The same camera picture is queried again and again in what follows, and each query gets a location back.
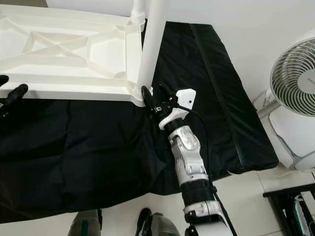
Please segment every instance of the black fabric cover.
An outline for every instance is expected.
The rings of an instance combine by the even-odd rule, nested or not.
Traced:
[[[278,160],[212,26],[167,23],[154,86],[197,91],[189,114],[213,178]],[[166,134],[130,102],[23,100],[0,124],[0,222],[179,192]]]

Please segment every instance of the floor tile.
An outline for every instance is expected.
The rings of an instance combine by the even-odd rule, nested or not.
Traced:
[[[261,236],[283,236],[283,234],[281,231],[278,231],[278,232],[274,232],[274,233],[267,234],[267,235],[261,235]]]
[[[315,183],[311,173],[289,172],[283,165],[269,170],[257,171],[257,174],[266,192]]]
[[[38,220],[0,224],[3,236],[67,236],[76,213],[56,215]]]
[[[181,235],[184,235],[188,224],[184,219],[184,202],[181,194],[169,196],[146,194],[140,198],[103,209],[102,236],[134,236],[138,215],[145,207],[150,208],[152,212],[163,213],[175,224]]]
[[[255,172],[215,181],[232,224],[239,236],[260,236],[279,231],[271,206]]]

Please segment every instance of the white fan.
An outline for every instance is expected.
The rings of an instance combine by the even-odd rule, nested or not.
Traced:
[[[301,41],[276,61],[260,118],[269,121],[289,155],[289,169],[315,168],[315,38]]]

